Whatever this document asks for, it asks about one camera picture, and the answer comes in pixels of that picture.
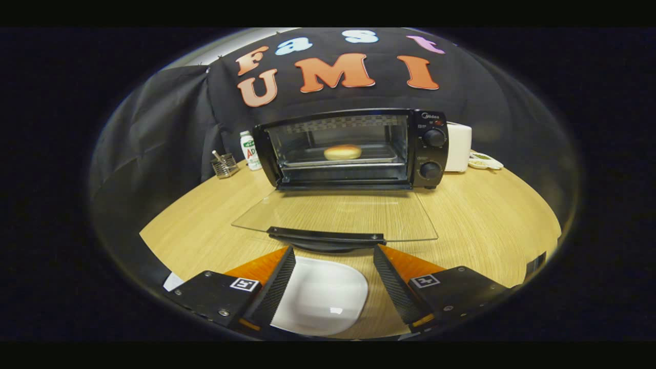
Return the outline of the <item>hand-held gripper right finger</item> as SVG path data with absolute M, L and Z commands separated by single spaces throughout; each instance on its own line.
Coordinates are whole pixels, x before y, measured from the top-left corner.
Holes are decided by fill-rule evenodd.
M 373 250 L 387 294 L 412 333 L 451 329 L 520 289 L 464 265 L 445 269 L 382 244 Z

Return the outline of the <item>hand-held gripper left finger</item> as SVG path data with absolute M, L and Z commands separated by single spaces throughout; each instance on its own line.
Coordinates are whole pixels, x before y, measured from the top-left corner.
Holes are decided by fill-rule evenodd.
M 288 246 L 226 272 L 206 270 L 166 285 L 166 296 L 210 324 L 259 334 L 270 329 L 296 264 Z

